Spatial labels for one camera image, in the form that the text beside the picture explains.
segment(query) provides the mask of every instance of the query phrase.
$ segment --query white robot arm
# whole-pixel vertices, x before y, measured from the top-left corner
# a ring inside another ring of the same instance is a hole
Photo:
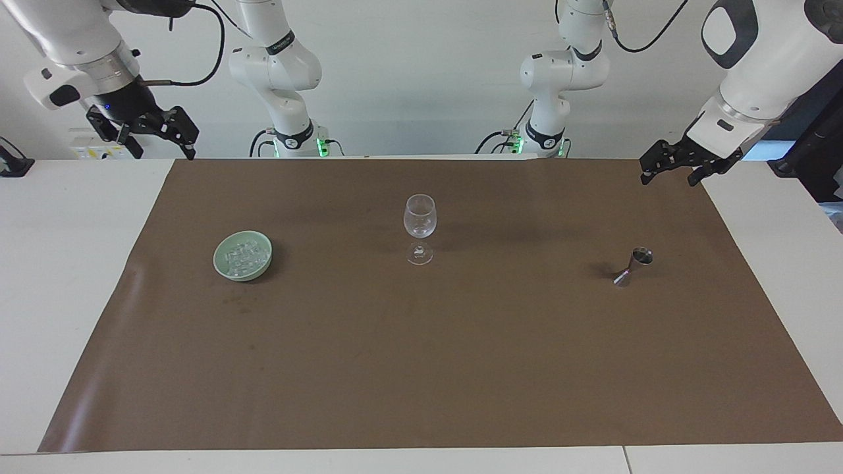
[[[57,109],[91,99],[95,105],[87,118],[106,142],[124,144],[140,158],[143,150],[130,134],[151,134],[178,144],[188,159],[194,157],[196,125],[181,107],[158,107],[142,84],[136,59],[140,52],[130,50],[108,20],[111,10],[178,18],[195,6],[193,1],[0,1],[51,61],[24,78],[44,107]]]
[[[641,157],[645,185],[681,166],[695,168],[692,186],[729,171],[744,143],[843,60],[843,1],[720,0],[702,40],[727,76],[682,140],[660,140]]]
[[[556,156],[571,113],[562,93],[594,89],[606,82],[609,59],[601,54],[605,25],[602,0],[567,0],[559,34],[571,47],[542,51],[524,60],[521,82],[535,96],[533,113],[518,131],[524,138],[525,153]]]
[[[319,60],[290,29],[281,0],[237,3],[246,32],[261,46],[234,50],[228,64],[232,76],[264,101],[281,156],[325,156],[327,131],[310,118],[298,93],[319,85]]]

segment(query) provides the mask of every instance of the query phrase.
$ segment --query cocktail jigger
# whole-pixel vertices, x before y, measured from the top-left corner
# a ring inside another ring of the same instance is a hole
[[[630,284],[630,274],[639,268],[646,267],[652,263],[652,251],[645,247],[638,247],[632,251],[630,265],[613,280],[617,287],[626,287]]]

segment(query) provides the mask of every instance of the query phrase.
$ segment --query glass base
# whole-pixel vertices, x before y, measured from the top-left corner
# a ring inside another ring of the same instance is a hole
[[[413,265],[426,265],[433,260],[433,248],[424,242],[414,242],[407,249],[407,261]]]

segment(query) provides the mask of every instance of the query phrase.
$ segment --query black cable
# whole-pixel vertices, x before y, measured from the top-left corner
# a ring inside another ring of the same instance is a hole
[[[485,147],[486,144],[489,143],[489,140],[492,140],[494,137],[503,137],[503,132],[494,132],[488,137],[483,138],[483,141],[480,142],[480,146],[478,146],[475,150],[475,154],[480,154],[480,151],[483,149],[483,147]]]
[[[264,145],[275,145],[275,142],[266,141],[266,142],[261,143],[261,144],[258,146],[258,158],[263,158],[262,156],[260,156],[260,151],[263,149],[263,146],[264,146]]]
[[[258,139],[260,139],[261,137],[263,137],[266,134],[267,134],[266,129],[263,129],[260,132],[258,132],[257,135],[255,135],[255,138],[252,139],[252,145],[249,147],[249,158],[252,158],[252,157],[255,156],[255,146],[258,144]]]
[[[342,143],[340,143],[339,140],[325,140],[325,143],[328,143],[329,145],[332,143],[336,143],[336,145],[340,147],[340,153],[342,154],[342,156],[346,156],[346,150],[342,149]]]
[[[0,137],[0,140],[3,140],[4,142],[8,143],[8,144],[9,144],[9,146],[11,146],[12,148],[14,148],[14,151],[18,152],[18,154],[20,155],[20,158],[21,158],[21,159],[26,159],[26,155],[24,154],[24,152],[20,151],[20,148],[18,148],[18,147],[16,147],[16,146],[14,146],[14,143],[9,142],[9,140],[7,140],[7,138],[5,138],[5,137]]]
[[[570,143],[568,145],[568,151],[565,152],[565,158],[567,158],[568,156],[571,155],[571,148],[574,148],[574,142],[570,138],[566,138],[566,139],[562,140],[562,147],[563,148],[565,147],[565,142]]]
[[[507,147],[511,147],[512,145],[513,143],[510,142],[499,143],[495,145],[495,148],[491,149],[491,154],[495,154],[495,150],[497,150],[498,147],[501,148],[501,153],[503,153],[503,150],[505,150]]]
[[[612,29],[612,37],[615,38],[615,43],[618,44],[620,49],[622,49],[626,52],[637,53],[637,52],[646,51],[646,50],[650,49],[650,47],[652,45],[655,45],[656,42],[662,38],[662,35],[664,35],[664,33],[668,30],[668,28],[670,28],[670,25],[674,23],[674,20],[676,20],[676,17],[678,17],[679,14],[682,13],[682,10],[685,8],[685,5],[687,5],[687,4],[688,4],[688,0],[683,0],[682,4],[679,5],[679,8],[676,8],[676,11],[674,12],[674,16],[670,17],[670,19],[668,20],[668,23],[665,24],[664,28],[662,28],[662,30],[658,32],[658,35],[656,35],[656,37],[653,38],[652,41],[647,43],[647,45],[642,47],[642,48],[635,49],[635,48],[629,48],[626,45],[624,45],[620,41],[620,38],[618,37],[617,27]],[[612,9],[609,6],[609,3],[606,0],[603,0],[603,8],[604,8],[604,10],[608,11],[609,13],[612,12]]]
[[[521,125],[521,121],[524,120],[524,117],[527,116],[527,112],[529,112],[529,108],[532,107],[533,104],[535,104],[535,99],[533,99],[529,102],[529,104],[527,105],[527,108],[524,109],[524,113],[521,114],[521,118],[519,118],[518,121],[515,123],[515,127],[513,127],[513,129],[518,130],[518,127]]]
[[[205,76],[203,79],[192,82],[192,83],[180,83],[170,79],[160,79],[154,81],[142,81],[141,85],[145,86],[159,86],[159,85],[174,85],[178,87],[195,87],[197,85],[203,85],[204,83],[208,82],[217,75],[217,71],[219,71],[220,64],[223,63],[223,54],[225,53],[225,21],[223,20],[223,16],[219,14],[219,12],[207,5],[200,5],[199,3],[193,5],[193,8],[199,8],[200,10],[205,10],[207,12],[211,12],[214,16],[217,17],[217,21],[219,22],[219,54],[217,54],[217,63],[214,64],[213,69],[211,72]]]
[[[223,14],[223,16],[225,16],[225,18],[228,20],[228,22],[229,22],[229,23],[230,23],[230,24],[231,24],[234,28],[236,28],[236,29],[240,30],[240,33],[243,33],[244,35],[248,36],[249,38],[251,38],[251,37],[252,37],[249,33],[247,33],[247,32],[246,32],[246,30],[244,30],[244,29],[240,28],[240,26],[239,26],[238,24],[236,24],[236,23],[234,22],[234,20],[232,20],[232,19],[231,19],[231,17],[230,17],[230,16],[228,16],[228,13],[226,13],[226,12],[225,12],[225,8],[221,7],[221,6],[219,5],[219,3],[217,3],[217,0],[211,0],[211,3],[213,3],[213,4],[217,7],[217,9],[218,9],[218,10],[219,10],[222,14]]]

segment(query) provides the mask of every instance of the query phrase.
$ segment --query brown paper mat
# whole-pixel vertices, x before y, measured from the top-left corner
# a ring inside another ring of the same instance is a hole
[[[842,440],[705,190],[636,167],[179,160],[40,451]],[[242,229],[250,284],[212,267]]]

